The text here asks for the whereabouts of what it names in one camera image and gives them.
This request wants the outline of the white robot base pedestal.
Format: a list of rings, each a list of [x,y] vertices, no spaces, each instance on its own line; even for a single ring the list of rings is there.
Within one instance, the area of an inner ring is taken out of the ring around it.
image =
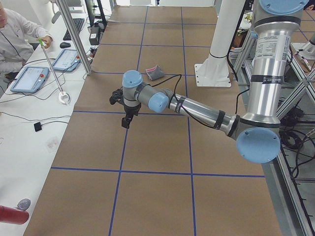
[[[209,56],[194,65],[198,87],[231,87],[227,59],[244,6],[244,0],[222,1]]]

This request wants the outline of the person's hand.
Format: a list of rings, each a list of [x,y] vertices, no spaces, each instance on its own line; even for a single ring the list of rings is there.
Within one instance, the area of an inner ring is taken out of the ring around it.
[[[45,49],[49,48],[49,47],[51,46],[52,41],[53,41],[52,37],[50,37],[50,36],[48,36],[48,35],[42,37],[41,40],[42,40],[42,42],[45,44],[45,45],[44,45],[44,48],[45,48]]]

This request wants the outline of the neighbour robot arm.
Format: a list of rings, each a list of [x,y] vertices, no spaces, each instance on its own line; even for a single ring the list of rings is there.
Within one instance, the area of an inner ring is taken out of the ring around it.
[[[315,35],[307,43],[292,43],[296,54],[302,59],[315,59]]]

